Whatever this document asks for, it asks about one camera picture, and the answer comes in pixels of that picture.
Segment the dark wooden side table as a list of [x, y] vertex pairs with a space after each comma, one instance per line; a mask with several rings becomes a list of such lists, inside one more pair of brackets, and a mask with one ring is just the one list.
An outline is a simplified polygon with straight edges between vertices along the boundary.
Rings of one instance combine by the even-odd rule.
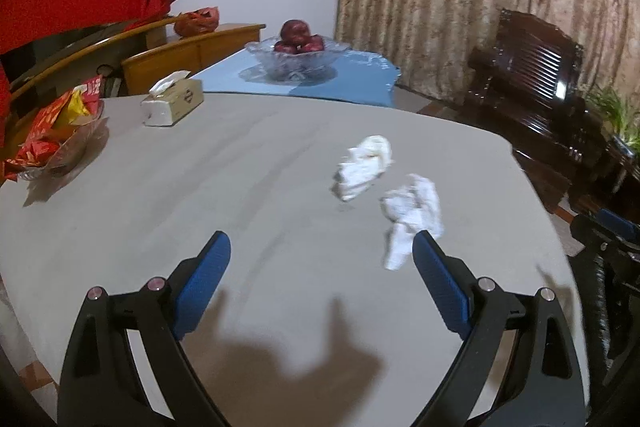
[[639, 154], [612, 135], [593, 166], [576, 174], [568, 202], [576, 212], [606, 209], [638, 225]]

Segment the glass snack dish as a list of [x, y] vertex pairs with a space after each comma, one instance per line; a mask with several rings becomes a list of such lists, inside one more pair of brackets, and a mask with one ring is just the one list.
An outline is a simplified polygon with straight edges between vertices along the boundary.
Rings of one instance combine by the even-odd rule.
[[104, 101], [98, 103], [96, 115], [86, 118], [86, 121], [76, 126], [75, 132], [60, 146], [60, 148], [42, 167], [28, 167], [17, 173], [17, 179], [23, 181], [35, 181], [47, 176], [64, 176], [73, 170], [82, 156], [86, 153], [88, 144], [96, 134], [96, 130], [102, 126], [102, 114]]

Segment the television under red cloth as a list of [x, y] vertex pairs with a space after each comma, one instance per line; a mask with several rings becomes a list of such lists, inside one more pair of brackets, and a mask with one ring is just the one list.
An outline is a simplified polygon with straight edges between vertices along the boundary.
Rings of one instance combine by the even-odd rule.
[[34, 77], [72, 54], [88, 46], [97, 44], [106, 38], [115, 37], [125, 31], [126, 23], [91, 26], [84, 29], [65, 31], [62, 34], [42, 38], [32, 42], [29, 47], [34, 54], [34, 64], [29, 67], [20, 66], [20, 73], [9, 75], [9, 80], [15, 82], [28, 77]]

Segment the red ornament on cabinet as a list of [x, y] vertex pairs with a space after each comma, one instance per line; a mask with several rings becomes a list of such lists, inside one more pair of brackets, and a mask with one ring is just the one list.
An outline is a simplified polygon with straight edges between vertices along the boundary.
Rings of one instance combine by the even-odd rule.
[[175, 34], [181, 38], [208, 34], [219, 26], [219, 17], [219, 9], [216, 6], [180, 14], [174, 23]]

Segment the black trash bin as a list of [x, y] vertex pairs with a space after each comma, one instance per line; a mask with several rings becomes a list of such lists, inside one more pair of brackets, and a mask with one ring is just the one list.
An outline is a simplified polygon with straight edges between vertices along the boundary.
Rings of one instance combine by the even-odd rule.
[[599, 254], [570, 258], [582, 304], [589, 371], [588, 424], [612, 426], [639, 413], [639, 299]]

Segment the tissue box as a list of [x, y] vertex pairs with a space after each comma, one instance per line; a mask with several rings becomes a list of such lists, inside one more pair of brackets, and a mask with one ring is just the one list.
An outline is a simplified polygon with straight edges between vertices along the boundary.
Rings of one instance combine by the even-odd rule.
[[158, 80], [141, 101], [145, 127], [172, 127], [204, 102], [203, 83], [188, 70], [177, 70]]

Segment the red snack packets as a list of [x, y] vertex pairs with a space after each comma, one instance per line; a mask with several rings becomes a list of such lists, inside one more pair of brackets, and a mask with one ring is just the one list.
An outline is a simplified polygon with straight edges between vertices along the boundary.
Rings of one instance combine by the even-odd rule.
[[96, 115], [102, 84], [103, 77], [94, 76], [40, 109], [15, 156], [2, 162], [3, 178], [16, 181], [25, 168], [46, 165], [76, 126]]

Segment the crumpled white tissue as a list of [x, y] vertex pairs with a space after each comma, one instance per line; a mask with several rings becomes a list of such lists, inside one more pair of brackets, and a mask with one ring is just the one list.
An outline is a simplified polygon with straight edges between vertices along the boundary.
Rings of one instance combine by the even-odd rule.
[[350, 202], [367, 191], [392, 164], [390, 141], [382, 135], [367, 136], [338, 163], [333, 192], [342, 202]]
[[404, 185], [387, 191], [381, 199], [381, 210], [390, 221], [383, 260], [388, 271], [397, 271], [405, 264], [416, 234], [427, 231], [440, 239], [445, 233], [436, 185], [424, 176], [410, 173]]

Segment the potted green plant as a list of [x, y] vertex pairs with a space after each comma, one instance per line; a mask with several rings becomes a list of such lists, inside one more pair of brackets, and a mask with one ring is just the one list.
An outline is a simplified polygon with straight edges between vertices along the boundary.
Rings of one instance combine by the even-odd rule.
[[639, 152], [639, 106], [631, 98], [623, 98], [612, 86], [593, 86], [586, 95], [587, 101], [597, 109], [605, 126], [626, 147]]

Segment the red apples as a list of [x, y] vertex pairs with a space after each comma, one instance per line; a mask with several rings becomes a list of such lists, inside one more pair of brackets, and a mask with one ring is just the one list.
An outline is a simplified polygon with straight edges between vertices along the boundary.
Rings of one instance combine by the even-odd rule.
[[324, 39], [313, 35], [303, 20], [287, 20], [281, 27], [280, 39], [273, 45], [273, 51], [286, 54], [321, 52], [325, 49]]

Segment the blue tablecloth side table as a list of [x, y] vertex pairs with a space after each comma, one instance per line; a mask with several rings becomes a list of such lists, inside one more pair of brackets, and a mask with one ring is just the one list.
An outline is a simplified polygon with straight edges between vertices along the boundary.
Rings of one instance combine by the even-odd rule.
[[361, 105], [392, 107], [400, 69], [381, 55], [347, 51], [318, 72], [273, 78], [250, 52], [243, 50], [196, 72], [206, 93], [241, 93], [322, 98]]

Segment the glass fruit bowl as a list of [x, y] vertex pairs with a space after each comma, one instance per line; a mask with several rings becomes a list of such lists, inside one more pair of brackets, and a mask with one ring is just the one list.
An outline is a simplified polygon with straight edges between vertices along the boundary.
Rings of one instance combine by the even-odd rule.
[[321, 52], [286, 54], [273, 51], [276, 42], [276, 37], [249, 42], [245, 49], [257, 61], [262, 75], [280, 82], [328, 80], [335, 76], [333, 64], [350, 51], [348, 44], [325, 38], [326, 48]]

